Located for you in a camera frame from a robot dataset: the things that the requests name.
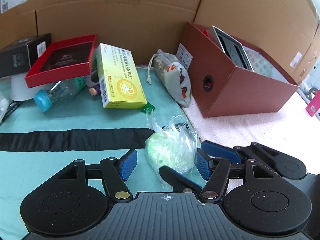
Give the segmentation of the clear bag green item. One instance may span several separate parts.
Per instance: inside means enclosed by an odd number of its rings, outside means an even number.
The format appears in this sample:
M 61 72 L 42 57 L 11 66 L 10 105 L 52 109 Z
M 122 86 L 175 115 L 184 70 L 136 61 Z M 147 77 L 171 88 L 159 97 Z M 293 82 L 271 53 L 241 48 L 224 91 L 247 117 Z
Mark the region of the clear bag green item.
M 168 166 L 187 176 L 194 170 L 195 152 L 199 145 L 198 133 L 189 128 L 184 115 L 174 115 L 167 126 L 160 126 L 152 109 L 146 110 L 146 122 L 152 135 L 145 141 L 146 159 L 164 190 L 172 187 L 161 178 L 159 168 Z

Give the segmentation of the yellow green medicine box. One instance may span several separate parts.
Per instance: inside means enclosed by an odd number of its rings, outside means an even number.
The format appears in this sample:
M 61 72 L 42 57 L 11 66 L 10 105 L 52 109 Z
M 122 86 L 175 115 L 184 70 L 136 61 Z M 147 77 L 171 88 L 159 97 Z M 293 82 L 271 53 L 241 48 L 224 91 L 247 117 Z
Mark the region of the yellow green medicine box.
M 140 109 L 147 104 L 131 51 L 100 43 L 97 68 L 104 108 Z

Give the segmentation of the pink towel mat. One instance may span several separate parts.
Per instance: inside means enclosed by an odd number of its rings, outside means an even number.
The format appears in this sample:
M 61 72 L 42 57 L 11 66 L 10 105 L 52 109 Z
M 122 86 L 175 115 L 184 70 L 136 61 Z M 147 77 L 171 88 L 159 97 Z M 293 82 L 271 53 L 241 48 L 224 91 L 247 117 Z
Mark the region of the pink towel mat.
M 319 120 L 305 108 L 294 93 L 277 113 L 205 118 L 194 100 L 184 112 L 201 140 L 227 147 L 258 142 L 300 159 L 309 173 L 319 174 Z

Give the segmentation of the small green plastic piece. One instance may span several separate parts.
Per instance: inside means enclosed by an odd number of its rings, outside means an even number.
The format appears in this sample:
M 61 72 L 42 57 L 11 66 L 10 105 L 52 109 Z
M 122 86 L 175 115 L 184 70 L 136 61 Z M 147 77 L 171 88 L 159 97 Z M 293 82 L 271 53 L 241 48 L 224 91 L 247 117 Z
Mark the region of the small green plastic piece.
M 152 104 L 149 103 L 149 102 L 147 102 L 147 104 L 144 105 L 144 106 L 140 109 L 140 111 L 143 112 L 143 113 L 145 113 L 145 114 L 151 113 L 151 112 L 153 112 L 154 110 L 155 110 L 155 106 L 152 105 Z

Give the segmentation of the dark red storage box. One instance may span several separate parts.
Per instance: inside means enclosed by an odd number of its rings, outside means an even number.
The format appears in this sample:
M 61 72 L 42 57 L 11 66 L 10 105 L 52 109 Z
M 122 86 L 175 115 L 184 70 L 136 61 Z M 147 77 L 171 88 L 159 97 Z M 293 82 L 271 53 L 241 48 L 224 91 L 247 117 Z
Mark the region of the dark red storage box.
M 187 22 L 178 55 L 187 59 L 192 95 L 204 117 L 277 112 L 297 90 L 290 77 L 279 81 L 237 66 L 206 35 Z

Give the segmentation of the patterned clear tape roll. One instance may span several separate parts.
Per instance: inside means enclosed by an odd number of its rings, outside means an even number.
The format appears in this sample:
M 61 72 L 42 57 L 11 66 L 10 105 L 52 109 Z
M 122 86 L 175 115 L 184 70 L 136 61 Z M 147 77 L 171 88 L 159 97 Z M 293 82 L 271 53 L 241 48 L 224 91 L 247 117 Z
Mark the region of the patterned clear tape roll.
M 259 52 L 251 48 L 244 47 L 244 50 L 248 56 L 254 72 L 267 77 L 272 76 L 273 66 L 267 61 L 267 59 L 265 59 Z

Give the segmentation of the plastic bottle blue cap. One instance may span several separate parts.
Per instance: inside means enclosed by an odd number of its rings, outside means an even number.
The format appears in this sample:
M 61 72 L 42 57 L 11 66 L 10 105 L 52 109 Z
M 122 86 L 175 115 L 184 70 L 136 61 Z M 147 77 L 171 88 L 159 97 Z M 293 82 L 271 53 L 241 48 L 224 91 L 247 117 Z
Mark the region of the plastic bottle blue cap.
M 34 95 L 34 102 L 41 111 L 46 112 L 54 103 L 75 97 L 85 87 L 84 76 L 57 81 L 39 90 Z

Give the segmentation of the clear plastic container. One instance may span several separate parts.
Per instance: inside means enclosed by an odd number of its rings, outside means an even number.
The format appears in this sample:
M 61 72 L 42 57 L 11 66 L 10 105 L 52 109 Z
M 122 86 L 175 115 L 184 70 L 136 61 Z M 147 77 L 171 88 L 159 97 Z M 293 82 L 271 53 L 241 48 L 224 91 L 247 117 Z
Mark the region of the clear plastic container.
M 9 107 L 8 99 L 0 92 L 0 122 L 2 122 Z

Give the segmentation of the white paper cup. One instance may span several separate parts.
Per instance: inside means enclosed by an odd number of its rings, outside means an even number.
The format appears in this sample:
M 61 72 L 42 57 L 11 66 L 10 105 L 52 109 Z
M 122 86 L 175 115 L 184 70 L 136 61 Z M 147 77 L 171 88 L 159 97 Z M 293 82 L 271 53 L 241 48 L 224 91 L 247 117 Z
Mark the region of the white paper cup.
M 13 75 L 11 77 L 10 98 L 14 101 L 27 101 L 42 89 L 42 86 L 29 88 L 25 82 L 25 73 Z

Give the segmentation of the silver tray black foam insert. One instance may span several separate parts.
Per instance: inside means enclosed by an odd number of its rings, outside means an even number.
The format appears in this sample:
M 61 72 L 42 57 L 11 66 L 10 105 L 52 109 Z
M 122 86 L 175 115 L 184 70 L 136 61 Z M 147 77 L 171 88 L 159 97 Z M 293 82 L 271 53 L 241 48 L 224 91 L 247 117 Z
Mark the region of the silver tray black foam insert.
M 253 72 L 253 67 L 248 59 L 244 47 L 238 40 L 214 25 L 208 28 L 207 31 L 209 38 L 233 61 L 236 66 Z

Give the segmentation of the red shallow box lid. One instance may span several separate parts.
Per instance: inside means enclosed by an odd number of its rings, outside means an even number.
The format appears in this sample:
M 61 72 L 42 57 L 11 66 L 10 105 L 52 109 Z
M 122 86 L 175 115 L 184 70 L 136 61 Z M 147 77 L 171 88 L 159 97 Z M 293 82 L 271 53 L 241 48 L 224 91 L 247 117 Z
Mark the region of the red shallow box lid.
M 53 42 L 25 76 L 29 88 L 87 76 L 92 71 L 97 35 Z

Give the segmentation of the large cardboard backdrop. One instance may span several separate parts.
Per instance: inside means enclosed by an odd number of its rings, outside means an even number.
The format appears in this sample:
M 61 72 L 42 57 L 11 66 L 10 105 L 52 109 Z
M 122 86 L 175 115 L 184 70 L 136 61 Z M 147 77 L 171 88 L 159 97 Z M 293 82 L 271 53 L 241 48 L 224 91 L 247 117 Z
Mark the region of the large cardboard backdrop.
M 297 82 L 319 58 L 319 0 L 1 0 L 1 46 L 97 34 L 144 63 L 159 48 L 174 52 L 187 22 L 257 46 Z

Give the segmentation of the black product box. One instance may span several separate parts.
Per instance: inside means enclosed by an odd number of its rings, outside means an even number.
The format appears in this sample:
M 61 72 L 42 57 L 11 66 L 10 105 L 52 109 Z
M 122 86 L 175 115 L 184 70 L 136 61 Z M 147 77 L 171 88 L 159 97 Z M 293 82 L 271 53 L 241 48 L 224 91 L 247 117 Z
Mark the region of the black product box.
M 27 73 L 51 41 L 51 33 L 47 33 L 23 38 L 1 49 L 0 78 Z

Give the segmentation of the grey patterned drawstring pouch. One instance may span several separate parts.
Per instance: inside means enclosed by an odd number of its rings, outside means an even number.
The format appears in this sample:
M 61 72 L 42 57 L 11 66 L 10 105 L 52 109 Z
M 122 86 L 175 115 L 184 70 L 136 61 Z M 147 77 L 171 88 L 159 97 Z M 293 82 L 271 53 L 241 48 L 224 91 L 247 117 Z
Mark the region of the grey patterned drawstring pouch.
M 187 69 L 176 55 L 163 52 L 161 49 L 153 54 L 148 64 L 147 82 L 152 84 L 150 69 L 156 75 L 172 98 L 182 107 L 188 108 L 191 100 L 191 82 Z

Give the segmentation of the purple figure keychain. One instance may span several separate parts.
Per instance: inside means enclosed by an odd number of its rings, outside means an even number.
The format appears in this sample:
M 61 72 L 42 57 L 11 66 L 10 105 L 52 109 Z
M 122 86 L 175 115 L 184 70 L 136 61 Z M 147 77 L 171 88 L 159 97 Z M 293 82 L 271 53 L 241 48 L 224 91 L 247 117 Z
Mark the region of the purple figure keychain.
M 86 76 L 85 81 L 91 96 L 100 95 L 100 83 L 97 70 L 94 70 L 90 75 Z

